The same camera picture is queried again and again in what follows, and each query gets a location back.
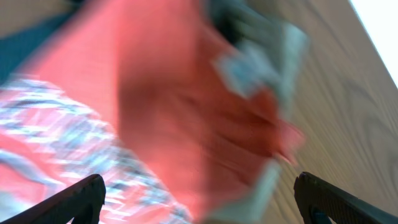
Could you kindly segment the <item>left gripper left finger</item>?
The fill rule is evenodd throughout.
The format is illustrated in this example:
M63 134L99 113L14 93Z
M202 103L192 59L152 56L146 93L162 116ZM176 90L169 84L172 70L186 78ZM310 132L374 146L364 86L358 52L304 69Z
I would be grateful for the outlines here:
M2 224L98 224L105 195L102 176L93 174Z

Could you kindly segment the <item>red orange polo shirt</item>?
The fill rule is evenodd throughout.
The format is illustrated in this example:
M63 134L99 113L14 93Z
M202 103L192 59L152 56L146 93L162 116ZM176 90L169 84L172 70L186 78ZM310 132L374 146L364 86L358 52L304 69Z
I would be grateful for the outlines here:
M227 89L206 2L76 2L1 85L1 222L93 174L99 223L261 221L303 136Z

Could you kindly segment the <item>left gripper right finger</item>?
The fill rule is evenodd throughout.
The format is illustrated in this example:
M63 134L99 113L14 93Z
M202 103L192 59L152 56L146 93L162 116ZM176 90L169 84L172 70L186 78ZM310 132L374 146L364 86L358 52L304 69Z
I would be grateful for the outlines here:
M309 173L294 183L304 224L397 224L397 217Z

